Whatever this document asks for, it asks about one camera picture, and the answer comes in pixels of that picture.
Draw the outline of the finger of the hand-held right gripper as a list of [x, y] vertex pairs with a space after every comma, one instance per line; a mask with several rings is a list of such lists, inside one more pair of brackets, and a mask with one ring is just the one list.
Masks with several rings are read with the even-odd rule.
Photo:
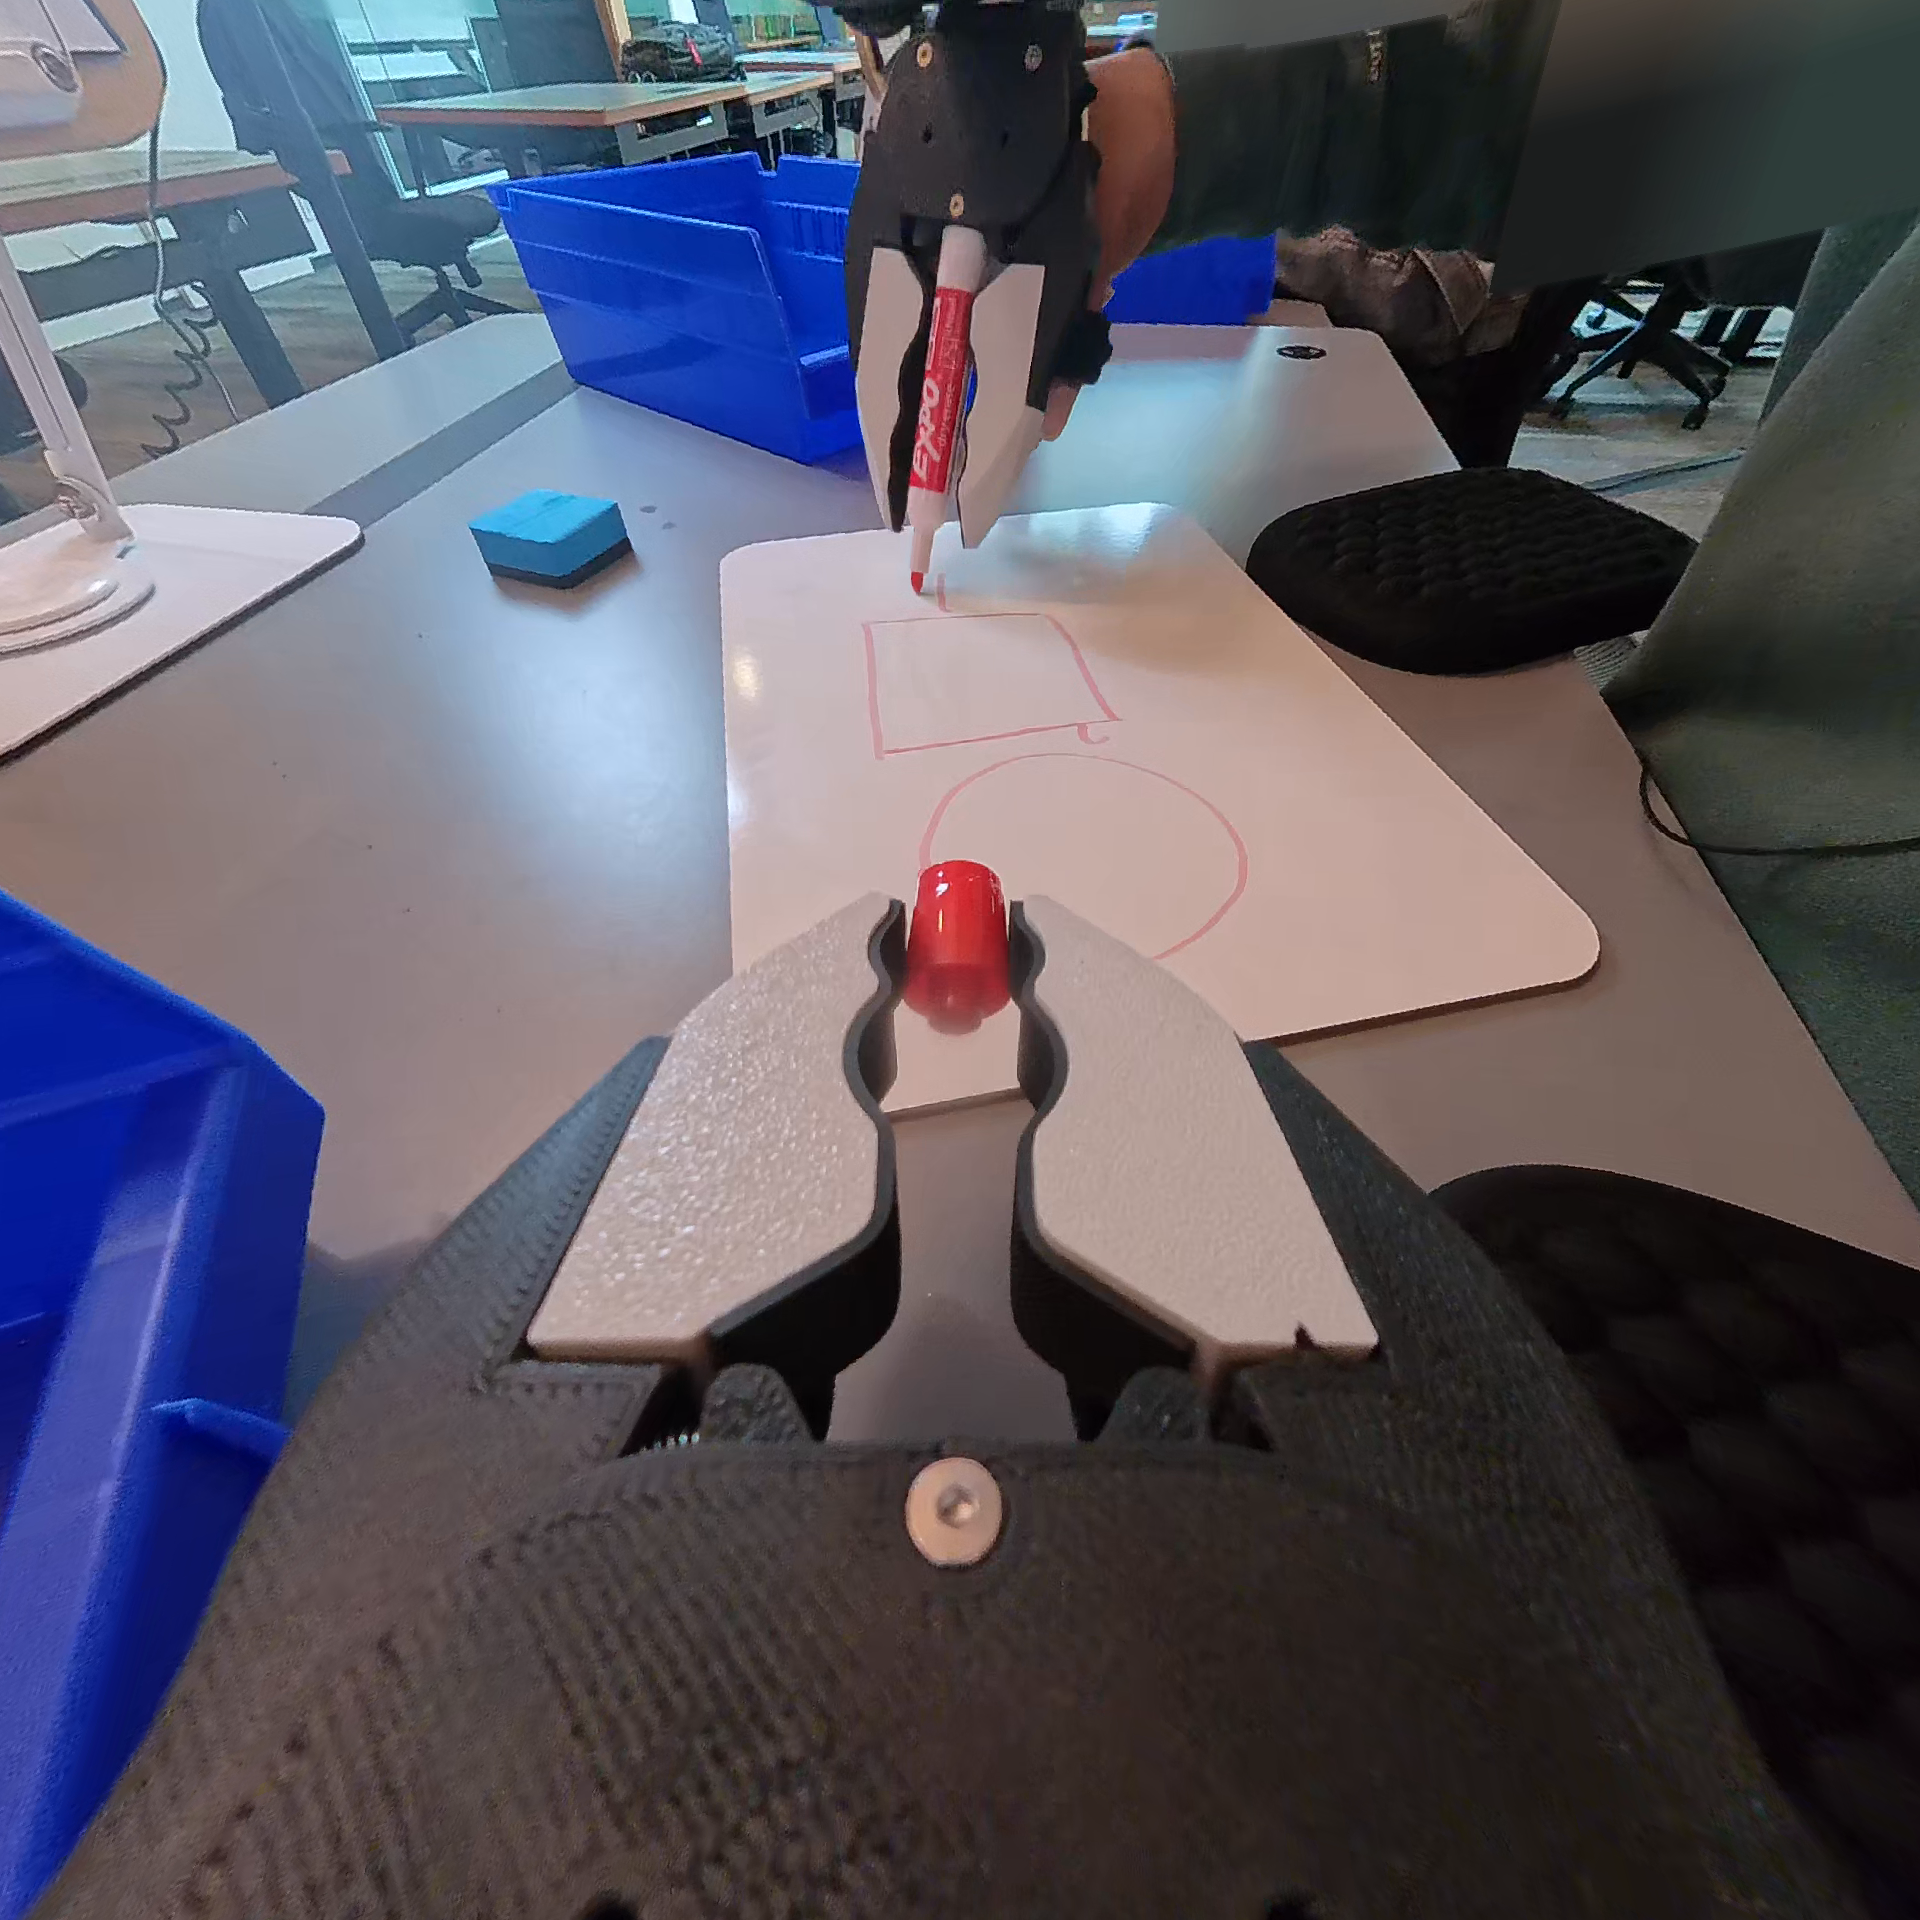
[[1040, 446], [1045, 406], [1028, 400], [1028, 378], [1043, 295], [1043, 265], [1014, 263], [972, 306], [974, 397], [966, 408], [966, 457], [956, 484], [964, 549], [982, 546]]
[[922, 405], [933, 287], [912, 254], [876, 247], [852, 350], [856, 412], [885, 524], [906, 530], [910, 453]]

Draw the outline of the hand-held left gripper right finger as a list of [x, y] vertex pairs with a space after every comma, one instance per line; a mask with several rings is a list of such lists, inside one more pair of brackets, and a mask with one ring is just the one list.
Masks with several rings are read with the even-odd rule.
[[1233, 1024], [1059, 901], [1014, 905], [1021, 1247], [1190, 1368], [1369, 1360], [1373, 1316]]

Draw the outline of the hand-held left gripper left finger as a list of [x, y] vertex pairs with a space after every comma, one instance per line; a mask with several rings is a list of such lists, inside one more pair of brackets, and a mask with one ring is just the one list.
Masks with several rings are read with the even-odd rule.
[[686, 1014], [526, 1329], [531, 1354], [737, 1365], [825, 1418], [896, 1318], [901, 903], [867, 894]]

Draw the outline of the red dry erase marker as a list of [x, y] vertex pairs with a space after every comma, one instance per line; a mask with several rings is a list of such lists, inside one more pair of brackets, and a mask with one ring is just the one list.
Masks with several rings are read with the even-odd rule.
[[985, 234], [964, 224], [949, 224], [936, 276], [906, 496], [912, 593], [924, 592], [936, 538], [954, 514], [974, 365], [972, 318], [987, 279]]

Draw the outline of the red marker cap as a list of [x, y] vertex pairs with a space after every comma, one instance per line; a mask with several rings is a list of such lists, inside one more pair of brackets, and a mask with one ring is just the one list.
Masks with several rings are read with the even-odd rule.
[[929, 864], [908, 928], [904, 1004], [936, 1033], [962, 1037], [1010, 999], [1010, 919], [1001, 880], [974, 860]]

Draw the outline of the small white whiteboard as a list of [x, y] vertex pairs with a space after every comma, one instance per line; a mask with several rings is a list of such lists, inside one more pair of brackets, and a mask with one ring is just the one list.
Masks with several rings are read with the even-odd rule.
[[1162, 961], [1246, 1040], [1578, 983], [1589, 914], [1186, 511], [722, 558], [734, 969], [945, 860]]

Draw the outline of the blue whiteboard eraser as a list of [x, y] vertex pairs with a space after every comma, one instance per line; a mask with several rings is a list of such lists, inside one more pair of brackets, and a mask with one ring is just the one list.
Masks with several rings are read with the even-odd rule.
[[572, 590], [629, 558], [613, 497], [532, 489], [468, 520], [481, 559], [502, 583]]

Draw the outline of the person's right forearm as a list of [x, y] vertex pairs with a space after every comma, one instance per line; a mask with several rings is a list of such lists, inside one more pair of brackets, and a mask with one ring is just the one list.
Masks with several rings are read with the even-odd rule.
[[1164, 57], [1174, 162], [1150, 248], [1307, 237], [1494, 260], [1557, 5]]

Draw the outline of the person's right hand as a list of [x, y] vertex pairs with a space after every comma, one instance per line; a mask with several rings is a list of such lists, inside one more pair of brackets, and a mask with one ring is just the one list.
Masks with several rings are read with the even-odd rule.
[[1177, 118], [1168, 69], [1148, 45], [1096, 60], [1089, 79], [1096, 97], [1085, 132], [1098, 156], [1098, 265], [1089, 303], [1100, 310], [1113, 300], [1115, 279], [1148, 252], [1168, 213]]

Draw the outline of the tagged blue plastic bin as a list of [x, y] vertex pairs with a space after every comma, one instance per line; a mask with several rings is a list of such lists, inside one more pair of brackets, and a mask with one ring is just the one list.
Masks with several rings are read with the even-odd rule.
[[1107, 314], [1121, 324], [1236, 327], [1276, 296], [1278, 242], [1217, 234], [1141, 255], [1113, 282]]

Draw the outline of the white mat with blue sticker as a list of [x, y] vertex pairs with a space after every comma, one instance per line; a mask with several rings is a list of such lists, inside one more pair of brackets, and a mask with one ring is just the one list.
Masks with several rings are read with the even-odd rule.
[[1320, 497], [1457, 469], [1373, 334], [1117, 324], [1112, 337], [1112, 362], [1035, 450], [1010, 511], [1171, 504], [1244, 549]]

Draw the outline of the black backpack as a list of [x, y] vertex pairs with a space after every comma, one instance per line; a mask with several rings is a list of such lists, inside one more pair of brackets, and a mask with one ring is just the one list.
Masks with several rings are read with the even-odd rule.
[[741, 57], [731, 30], [716, 30], [700, 17], [633, 17], [618, 73], [636, 82], [716, 85], [741, 79]]

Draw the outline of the long grey desk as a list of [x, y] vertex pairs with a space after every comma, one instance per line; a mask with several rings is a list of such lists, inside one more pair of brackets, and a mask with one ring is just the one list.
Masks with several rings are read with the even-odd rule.
[[510, 86], [429, 103], [376, 108], [384, 127], [459, 140], [491, 150], [510, 176], [537, 169], [537, 141], [587, 134], [614, 141], [621, 164], [718, 153], [747, 140], [780, 153], [790, 132], [829, 127], [833, 76], [776, 76], [700, 82], [570, 82]]

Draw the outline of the dark jacket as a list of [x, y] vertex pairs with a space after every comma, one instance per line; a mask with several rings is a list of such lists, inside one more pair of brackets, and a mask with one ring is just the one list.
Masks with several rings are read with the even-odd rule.
[[1354, 230], [1280, 234], [1276, 295], [1392, 353], [1461, 469], [1507, 466], [1521, 432], [1528, 295], [1494, 295], [1470, 252], [1378, 248]]

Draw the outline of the black office chair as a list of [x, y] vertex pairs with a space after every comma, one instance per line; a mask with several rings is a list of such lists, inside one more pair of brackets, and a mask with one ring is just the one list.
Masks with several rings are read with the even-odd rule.
[[377, 356], [422, 328], [510, 314], [482, 296], [472, 248], [496, 234], [489, 197], [405, 197], [339, 33], [285, 2], [196, 2], [198, 45], [236, 143], [270, 156], [310, 206]]

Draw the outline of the black office chair base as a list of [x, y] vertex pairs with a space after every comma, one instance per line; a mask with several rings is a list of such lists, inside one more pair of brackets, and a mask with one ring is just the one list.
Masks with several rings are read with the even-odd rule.
[[1574, 320], [1552, 352], [1540, 390], [1547, 417], [1568, 420], [1578, 397], [1602, 376], [1630, 378], [1638, 368], [1656, 368], [1692, 397], [1682, 429], [1699, 432], [1730, 373], [1760, 346], [1774, 312], [1766, 303], [1710, 295], [1704, 281], [1704, 269], [1680, 263], [1604, 281], [1589, 303], [1609, 324]]

